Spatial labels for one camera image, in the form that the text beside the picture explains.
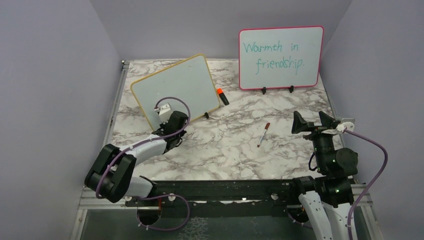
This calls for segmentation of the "yellow framed whiteboard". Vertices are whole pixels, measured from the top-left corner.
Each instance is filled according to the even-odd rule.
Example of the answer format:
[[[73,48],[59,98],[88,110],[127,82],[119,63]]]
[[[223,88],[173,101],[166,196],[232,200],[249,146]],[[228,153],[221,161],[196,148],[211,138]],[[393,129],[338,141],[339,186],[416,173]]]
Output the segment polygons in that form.
[[[197,54],[156,71],[130,85],[142,113],[152,130],[159,128],[161,120],[154,108],[169,103],[173,111],[187,114],[187,109],[173,97],[182,100],[190,110],[190,120],[202,118],[220,106],[220,98],[212,79],[206,58]]]

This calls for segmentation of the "white marker with red cap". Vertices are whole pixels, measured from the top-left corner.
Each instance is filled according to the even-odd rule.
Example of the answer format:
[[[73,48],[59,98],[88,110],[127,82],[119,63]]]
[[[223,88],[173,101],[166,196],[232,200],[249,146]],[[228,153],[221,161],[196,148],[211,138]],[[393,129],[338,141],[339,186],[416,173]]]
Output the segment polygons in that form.
[[[268,128],[270,127],[270,124],[271,124],[270,122],[267,122],[266,125],[265,125],[265,127],[264,127],[264,130],[262,132],[262,135],[260,136],[260,139],[259,139],[259,141],[258,141],[258,143],[256,145],[258,148],[261,146],[261,143],[262,143],[262,141],[263,141],[263,139],[264,139],[264,137],[265,137],[265,135],[266,135],[266,133],[268,131]]]

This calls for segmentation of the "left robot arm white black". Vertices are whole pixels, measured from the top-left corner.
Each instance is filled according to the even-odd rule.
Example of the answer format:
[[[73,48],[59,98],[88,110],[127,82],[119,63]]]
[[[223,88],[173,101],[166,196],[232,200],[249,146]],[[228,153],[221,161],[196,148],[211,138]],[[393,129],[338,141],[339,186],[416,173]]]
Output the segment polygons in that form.
[[[127,147],[105,145],[99,152],[84,179],[84,185],[99,199],[116,203],[124,197],[138,197],[144,205],[157,200],[157,191],[152,180],[134,176],[136,166],[163,155],[180,145],[189,116],[173,111],[168,122],[160,124],[145,140]]]

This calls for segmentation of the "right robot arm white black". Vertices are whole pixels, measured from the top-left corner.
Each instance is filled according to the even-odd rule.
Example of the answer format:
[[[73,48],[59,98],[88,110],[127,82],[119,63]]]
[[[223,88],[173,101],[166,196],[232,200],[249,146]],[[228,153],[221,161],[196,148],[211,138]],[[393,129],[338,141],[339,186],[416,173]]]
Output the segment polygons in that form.
[[[289,199],[302,205],[318,240],[356,240],[354,203],[349,177],[358,172],[358,154],[350,148],[335,149],[333,137],[355,128],[353,118],[333,118],[320,111],[320,125],[293,113],[292,134],[306,132],[312,141],[316,171],[321,177],[297,177],[288,190]]]

